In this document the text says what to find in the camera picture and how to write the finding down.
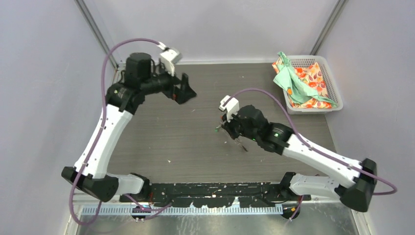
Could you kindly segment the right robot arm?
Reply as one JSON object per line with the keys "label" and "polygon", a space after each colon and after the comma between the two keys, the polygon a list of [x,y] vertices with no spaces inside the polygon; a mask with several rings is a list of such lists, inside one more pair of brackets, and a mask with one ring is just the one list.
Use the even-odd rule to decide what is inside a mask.
{"label": "right robot arm", "polygon": [[321,147],[284,124],[269,122],[253,105],[219,106],[221,128],[237,140],[253,140],[263,150],[303,162],[324,176],[285,173],[280,181],[282,199],[292,201],[297,196],[315,195],[338,199],[350,209],[367,212],[377,180],[377,164],[370,159],[349,159]]}

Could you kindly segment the red handled metal keyring holder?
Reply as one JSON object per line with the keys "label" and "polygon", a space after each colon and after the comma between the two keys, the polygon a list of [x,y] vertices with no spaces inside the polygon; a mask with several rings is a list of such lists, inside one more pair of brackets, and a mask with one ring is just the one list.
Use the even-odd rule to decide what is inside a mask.
{"label": "red handled metal keyring holder", "polygon": [[242,150],[248,152],[247,148],[239,139],[239,134],[234,129],[232,129],[230,123],[222,122],[219,124],[218,129],[224,131]]}

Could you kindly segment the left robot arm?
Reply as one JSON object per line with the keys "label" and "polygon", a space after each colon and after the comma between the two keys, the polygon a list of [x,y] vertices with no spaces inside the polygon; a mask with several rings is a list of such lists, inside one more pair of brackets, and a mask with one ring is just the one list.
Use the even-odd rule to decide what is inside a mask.
{"label": "left robot arm", "polygon": [[136,173],[114,175],[107,172],[115,146],[139,105],[150,94],[163,93],[183,104],[196,97],[188,76],[175,74],[175,65],[182,55],[173,49],[160,53],[155,64],[150,54],[132,53],[120,72],[120,80],[112,84],[105,95],[104,107],[81,157],[74,166],[66,166],[62,177],[78,189],[102,202],[115,195],[131,196],[143,203],[150,198],[150,181]]}

